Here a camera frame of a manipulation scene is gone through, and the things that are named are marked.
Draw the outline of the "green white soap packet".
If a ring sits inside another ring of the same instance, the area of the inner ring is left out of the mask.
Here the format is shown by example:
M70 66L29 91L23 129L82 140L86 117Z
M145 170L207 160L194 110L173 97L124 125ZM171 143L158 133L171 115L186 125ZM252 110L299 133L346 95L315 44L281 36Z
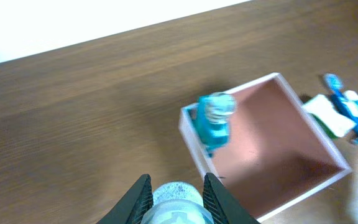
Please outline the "green white soap packet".
M343 138L356 123L340 114L327 96L318 94L303 104L302 108L311 114L332 139Z

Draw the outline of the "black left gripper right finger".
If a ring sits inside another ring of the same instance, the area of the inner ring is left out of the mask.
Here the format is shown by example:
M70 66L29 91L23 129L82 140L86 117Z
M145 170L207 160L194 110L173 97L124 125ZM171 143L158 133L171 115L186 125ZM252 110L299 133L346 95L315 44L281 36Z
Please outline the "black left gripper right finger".
M260 224L245 210L213 174L206 173L203 186L203 206L218 224Z

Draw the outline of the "clear gel bottle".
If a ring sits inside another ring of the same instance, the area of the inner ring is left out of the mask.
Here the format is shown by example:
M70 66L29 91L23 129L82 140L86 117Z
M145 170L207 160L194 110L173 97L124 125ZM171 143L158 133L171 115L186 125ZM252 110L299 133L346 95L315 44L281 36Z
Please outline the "clear gel bottle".
M141 224L213 224L198 190L186 182L169 182L152 193L154 205Z

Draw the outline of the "blue mouthwash bottle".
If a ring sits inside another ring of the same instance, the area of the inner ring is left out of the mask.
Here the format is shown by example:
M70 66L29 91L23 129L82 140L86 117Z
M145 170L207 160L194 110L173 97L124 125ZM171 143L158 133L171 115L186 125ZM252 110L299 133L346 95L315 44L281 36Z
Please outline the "blue mouthwash bottle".
M206 153L226 145L230 138L229 118L236 110L235 98L225 92L215 92L198 98L194 127Z

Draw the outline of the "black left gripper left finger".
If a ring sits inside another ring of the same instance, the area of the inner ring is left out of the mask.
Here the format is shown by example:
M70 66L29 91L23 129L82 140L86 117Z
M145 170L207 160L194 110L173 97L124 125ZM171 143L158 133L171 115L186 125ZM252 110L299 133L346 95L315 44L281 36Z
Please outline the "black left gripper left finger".
M143 174L97 224L140 224L153 205L151 177Z

